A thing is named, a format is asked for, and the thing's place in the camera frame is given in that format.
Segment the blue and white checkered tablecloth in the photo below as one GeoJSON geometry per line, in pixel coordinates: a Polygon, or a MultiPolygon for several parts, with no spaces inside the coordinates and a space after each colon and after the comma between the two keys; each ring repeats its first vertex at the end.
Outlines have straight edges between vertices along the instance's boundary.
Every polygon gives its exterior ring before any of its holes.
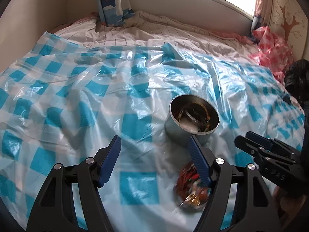
{"type": "MultiPolygon", "coordinates": [[[[252,157],[234,146],[247,131],[301,149],[303,113],[282,100],[269,69],[162,47],[87,49],[44,33],[0,75],[0,195],[25,228],[56,162],[80,163],[115,134],[122,150],[99,190],[116,231],[193,231],[201,215],[175,202],[173,186],[190,160],[164,131],[170,101],[192,93],[209,101],[220,126],[207,146],[229,163],[252,157]]],[[[222,227],[232,214],[235,188],[222,227]]],[[[78,188],[75,208],[85,227],[78,188]]]]}

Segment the metal bowl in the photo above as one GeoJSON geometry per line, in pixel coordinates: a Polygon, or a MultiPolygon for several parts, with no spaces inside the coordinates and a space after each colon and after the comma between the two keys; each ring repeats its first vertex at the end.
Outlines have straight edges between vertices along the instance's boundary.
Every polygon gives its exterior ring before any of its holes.
{"type": "Polygon", "coordinates": [[[206,100],[195,95],[179,95],[175,97],[169,107],[169,114],[165,122],[165,130],[168,136],[181,146],[186,146],[191,135],[195,135],[201,145],[204,145],[209,136],[219,126],[219,114],[216,109],[206,100]],[[209,128],[206,132],[198,131],[198,128],[190,121],[177,121],[177,115],[184,106],[197,102],[206,107],[210,116],[209,128]]]}

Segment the black plastic bag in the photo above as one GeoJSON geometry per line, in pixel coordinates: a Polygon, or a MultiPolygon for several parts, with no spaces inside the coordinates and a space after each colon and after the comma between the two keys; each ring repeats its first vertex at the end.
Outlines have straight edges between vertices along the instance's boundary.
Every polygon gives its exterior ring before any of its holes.
{"type": "Polygon", "coordinates": [[[309,101],[309,61],[294,62],[285,74],[284,83],[286,90],[304,108],[305,102],[309,101]]]}

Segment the silver screw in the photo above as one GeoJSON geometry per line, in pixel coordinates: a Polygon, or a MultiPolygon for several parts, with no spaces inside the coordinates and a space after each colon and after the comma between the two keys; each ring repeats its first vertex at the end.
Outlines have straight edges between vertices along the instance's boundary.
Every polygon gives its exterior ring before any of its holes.
{"type": "Polygon", "coordinates": [[[254,170],[254,169],[255,169],[255,165],[249,164],[249,165],[248,165],[248,168],[249,168],[250,170],[254,170]]]}
{"type": "Polygon", "coordinates": [[[222,159],[222,158],[217,158],[216,159],[216,162],[218,163],[218,164],[223,164],[224,163],[224,159],[222,159]]]}
{"type": "Polygon", "coordinates": [[[92,164],[94,161],[95,161],[95,159],[92,158],[92,157],[89,157],[89,158],[86,159],[87,164],[92,164]]]}
{"type": "Polygon", "coordinates": [[[54,168],[56,170],[60,169],[62,167],[62,165],[60,163],[57,163],[56,165],[54,165],[54,168]]]}

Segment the white bedding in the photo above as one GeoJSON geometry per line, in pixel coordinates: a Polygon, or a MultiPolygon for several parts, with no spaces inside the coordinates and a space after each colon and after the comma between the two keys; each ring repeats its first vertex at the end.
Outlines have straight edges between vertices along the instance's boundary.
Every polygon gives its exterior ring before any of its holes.
{"type": "Polygon", "coordinates": [[[234,38],[220,38],[210,31],[182,24],[165,16],[137,11],[123,27],[101,25],[92,16],[77,21],[56,35],[87,48],[100,46],[162,46],[170,43],[186,51],[212,55],[221,60],[253,63],[248,56],[258,51],[257,45],[242,44],[234,38]]]}

